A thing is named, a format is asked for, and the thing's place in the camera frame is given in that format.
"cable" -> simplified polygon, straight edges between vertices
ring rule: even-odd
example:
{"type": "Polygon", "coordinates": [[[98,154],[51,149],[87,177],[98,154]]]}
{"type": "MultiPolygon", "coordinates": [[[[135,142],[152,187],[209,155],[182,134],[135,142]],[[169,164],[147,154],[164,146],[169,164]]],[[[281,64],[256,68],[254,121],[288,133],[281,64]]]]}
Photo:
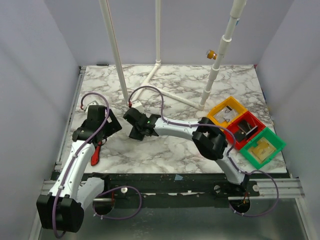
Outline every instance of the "cable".
{"type": "Polygon", "coordinates": [[[185,124],[185,123],[179,123],[179,122],[172,122],[172,121],[169,121],[167,119],[165,119],[164,117],[164,108],[165,108],[165,100],[164,100],[164,95],[163,93],[156,87],[154,86],[140,86],[138,88],[136,88],[129,96],[129,100],[128,100],[128,104],[129,104],[129,107],[132,106],[132,103],[130,101],[131,97],[133,96],[133,94],[138,91],[139,89],[143,89],[143,88],[149,88],[149,89],[154,89],[156,90],[159,94],[160,94],[160,97],[161,97],[161,108],[160,108],[160,116],[161,116],[161,119],[166,122],[167,124],[172,124],[172,125],[176,125],[176,126],[181,126],[181,127],[198,127],[198,126],[205,126],[205,127],[213,127],[213,128],[218,128],[218,129],[223,129],[225,130],[228,134],[230,134],[230,136],[232,137],[233,139],[233,143],[231,145],[231,147],[227,150],[226,152],[226,156],[227,158],[230,160],[230,162],[232,163],[232,165],[234,166],[234,168],[240,172],[240,173],[243,173],[245,175],[252,175],[253,173],[255,172],[260,172],[264,175],[266,175],[268,178],[270,178],[272,180],[272,182],[274,183],[274,186],[275,186],[275,190],[276,190],[276,200],[275,200],[275,203],[274,205],[267,211],[265,212],[262,212],[262,213],[259,213],[257,215],[246,215],[246,214],[242,214],[240,212],[237,212],[231,205],[230,205],[230,208],[233,210],[233,212],[235,214],[238,214],[240,216],[243,216],[243,217],[249,217],[249,218],[254,218],[254,217],[260,217],[260,216],[263,216],[265,214],[268,214],[270,213],[273,209],[275,209],[275,207],[277,206],[278,204],[278,201],[279,201],[279,188],[278,188],[278,185],[276,183],[276,181],[266,172],[264,171],[261,171],[261,170],[253,170],[252,172],[247,172],[247,171],[244,171],[242,169],[240,169],[237,164],[235,163],[235,161],[229,156],[231,150],[235,147],[236,145],[236,138],[234,136],[234,134],[227,128],[223,127],[223,126],[219,126],[219,125],[212,125],[212,124],[203,124],[203,123],[196,123],[196,124],[185,124]]]}
{"type": "MultiPolygon", "coordinates": [[[[81,109],[82,109],[82,107],[83,107],[84,99],[85,99],[85,97],[88,96],[88,95],[97,95],[97,96],[101,97],[101,98],[104,100],[105,105],[106,105],[105,118],[104,118],[101,126],[100,126],[86,141],[84,141],[84,143],[83,143],[83,144],[78,148],[78,150],[75,152],[75,154],[74,154],[74,156],[72,157],[69,165],[67,166],[66,171],[65,171],[65,174],[63,175],[63,178],[62,178],[62,180],[61,180],[61,184],[60,184],[61,187],[64,186],[64,184],[65,184],[65,182],[66,182],[66,179],[67,179],[67,177],[68,177],[68,173],[70,172],[70,169],[71,169],[72,165],[74,164],[76,158],[78,157],[78,154],[81,152],[82,148],[83,148],[88,142],[90,142],[90,141],[92,140],[92,138],[93,138],[98,132],[100,132],[100,130],[104,127],[104,125],[106,124],[107,119],[108,119],[108,117],[109,117],[109,112],[110,112],[109,103],[108,103],[107,99],[106,99],[103,95],[101,95],[100,93],[89,92],[89,93],[85,94],[85,95],[81,98],[81,109]]],[[[54,198],[53,209],[52,209],[52,229],[53,229],[53,233],[54,233],[54,235],[55,235],[55,237],[56,237],[57,239],[62,238],[62,237],[65,235],[65,233],[66,233],[66,231],[64,231],[61,235],[59,235],[59,234],[58,234],[58,231],[57,231],[57,223],[56,223],[56,210],[57,210],[58,199],[59,199],[59,196],[60,196],[61,191],[62,191],[62,189],[59,188],[58,191],[57,191],[57,193],[56,193],[56,196],[55,196],[55,198],[54,198]]]]}
{"type": "Polygon", "coordinates": [[[111,192],[113,192],[115,190],[119,190],[119,189],[122,189],[122,188],[133,189],[139,195],[139,206],[138,206],[137,210],[133,214],[131,214],[129,216],[124,216],[124,217],[112,217],[112,216],[106,216],[106,215],[99,215],[99,214],[97,214],[95,206],[92,205],[92,208],[93,208],[93,211],[94,211],[94,215],[93,216],[99,216],[101,219],[104,218],[104,219],[111,219],[111,220],[126,220],[126,219],[130,219],[130,218],[134,217],[135,215],[137,215],[139,213],[139,211],[141,210],[141,207],[142,207],[142,196],[141,196],[141,193],[139,192],[139,190],[136,189],[133,186],[117,186],[117,187],[112,188],[112,189],[110,189],[108,191],[100,193],[97,197],[103,196],[105,194],[111,193],[111,192]]]}

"red tool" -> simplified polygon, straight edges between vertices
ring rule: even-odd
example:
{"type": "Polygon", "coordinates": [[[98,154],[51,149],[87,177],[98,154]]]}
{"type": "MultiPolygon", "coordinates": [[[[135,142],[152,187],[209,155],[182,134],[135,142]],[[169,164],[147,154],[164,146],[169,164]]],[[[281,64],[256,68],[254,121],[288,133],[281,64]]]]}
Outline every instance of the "red tool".
{"type": "Polygon", "coordinates": [[[98,143],[98,146],[96,147],[94,154],[91,157],[91,166],[95,166],[99,163],[101,146],[102,146],[102,141],[98,143]]]}

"gray floor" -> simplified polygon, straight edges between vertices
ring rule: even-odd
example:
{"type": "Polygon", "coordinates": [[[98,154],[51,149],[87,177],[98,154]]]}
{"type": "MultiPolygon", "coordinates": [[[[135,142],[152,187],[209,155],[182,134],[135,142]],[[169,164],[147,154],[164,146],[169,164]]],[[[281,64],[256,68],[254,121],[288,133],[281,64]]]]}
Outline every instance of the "gray floor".
{"type": "MultiPolygon", "coordinates": [[[[248,213],[268,209],[274,200],[255,200],[248,213]]],[[[125,216],[134,210],[117,210],[125,216]]],[[[43,230],[41,240],[55,239],[52,230],[43,230]]],[[[78,233],[65,240],[306,240],[296,201],[283,199],[268,215],[247,218],[228,208],[144,208],[134,218],[114,221],[93,217],[88,208],[78,233]]]]}

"white pole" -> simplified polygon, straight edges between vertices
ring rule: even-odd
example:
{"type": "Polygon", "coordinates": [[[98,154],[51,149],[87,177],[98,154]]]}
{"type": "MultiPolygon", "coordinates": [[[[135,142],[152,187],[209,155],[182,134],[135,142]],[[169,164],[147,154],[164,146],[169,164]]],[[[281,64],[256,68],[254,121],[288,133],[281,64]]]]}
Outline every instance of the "white pole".
{"type": "Polygon", "coordinates": [[[155,47],[156,64],[161,64],[160,56],[161,0],[155,0],[155,47]]]}
{"type": "Polygon", "coordinates": [[[226,27],[225,33],[220,40],[220,45],[219,45],[219,49],[218,49],[218,56],[216,57],[216,60],[210,69],[208,82],[202,92],[201,100],[199,103],[199,108],[202,110],[205,108],[205,103],[206,103],[206,101],[209,97],[209,94],[211,92],[211,87],[217,78],[217,75],[220,70],[220,64],[226,54],[227,48],[231,42],[232,34],[233,34],[235,27],[236,27],[236,24],[237,24],[237,20],[238,20],[238,18],[240,18],[241,13],[246,5],[246,2],[247,2],[247,0],[234,0],[233,1],[232,9],[230,12],[229,22],[226,27]]]}
{"type": "Polygon", "coordinates": [[[127,91],[124,71],[122,69],[122,65],[120,61],[119,50],[118,50],[117,40],[115,36],[115,30],[114,30],[110,9],[109,9],[109,3],[108,3],[108,0],[99,0],[99,3],[100,3],[103,19],[104,19],[105,28],[106,28],[106,31],[108,32],[109,41],[110,41],[112,53],[113,53],[113,58],[115,61],[115,68],[118,73],[123,98],[124,98],[124,101],[127,103],[129,96],[127,91]]]}

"table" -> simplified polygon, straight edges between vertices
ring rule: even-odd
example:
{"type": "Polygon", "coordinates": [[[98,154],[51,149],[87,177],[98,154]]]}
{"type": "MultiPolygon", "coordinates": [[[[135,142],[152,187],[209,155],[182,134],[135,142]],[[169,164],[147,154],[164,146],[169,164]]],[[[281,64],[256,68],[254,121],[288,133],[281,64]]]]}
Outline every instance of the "table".
{"type": "MultiPolygon", "coordinates": [[[[198,102],[207,83],[210,67],[162,65],[150,83],[198,102]]],[[[152,68],[152,65],[123,66],[129,94],[140,86],[152,68]]],[[[66,162],[70,152],[72,132],[80,127],[87,117],[79,106],[81,97],[89,92],[97,92],[107,98],[123,129],[108,138],[107,143],[101,148],[100,162],[93,167],[88,163],[85,173],[222,173],[214,161],[200,155],[191,141],[172,136],[145,137],[143,141],[129,138],[132,126],[123,119],[128,105],[124,102],[115,66],[88,66],[86,68],[78,104],[73,113],[71,131],[62,155],[63,163],[66,162]]],[[[203,111],[164,97],[164,115],[176,120],[198,121],[229,96],[235,97],[262,123],[274,131],[273,121],[253,65],[221,66],[203,111]]],[[[103,104],[98,96],[93,95],[86,97],[84,103],[88,104],[92,101],[103,104]]],[[[141,94],[140,101],[147,114],[160,112],[161,98],[158,93],[146,89],[141,94]]],[[[237,150],[232,150],[231,155],[245,171],[250,172],[255,169],[237,150]]],[[[277,154],[261,170],[268,173],[286,173],[282,153],[277,154]]]]}

